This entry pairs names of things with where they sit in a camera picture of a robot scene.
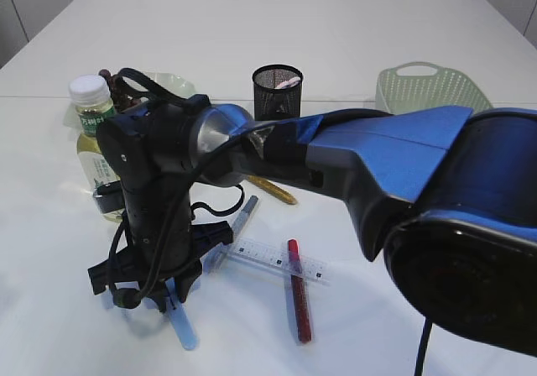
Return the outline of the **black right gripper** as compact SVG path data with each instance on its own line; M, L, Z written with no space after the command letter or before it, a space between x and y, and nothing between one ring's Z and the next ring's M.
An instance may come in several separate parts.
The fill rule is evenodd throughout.
M231 187L232 164L213 158L202 173L201 160L233 138L233 106L190 98L177 106L147 100L99 124L96 139L119 177L125 208L105 261L88 269L95 295L145 296L160 313L168 310L173 280L179 303L186 302L202 272L201 257L232 241L226 221L193 224L202 202L190 201L199 181Z

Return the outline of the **blue black right arm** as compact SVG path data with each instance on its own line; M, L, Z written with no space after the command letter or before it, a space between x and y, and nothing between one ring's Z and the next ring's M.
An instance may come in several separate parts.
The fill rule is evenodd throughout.
M435 107L346 109L255 122L204 95L149 100L107 118L96 138L119 181L96 191L125 208L95 294L125 309L164 282L183 300L201 257L232 240L225 220L194 225L190 188L247 175L343 201L364 257L383 255L405 299L460 337L536 353L536 113Z

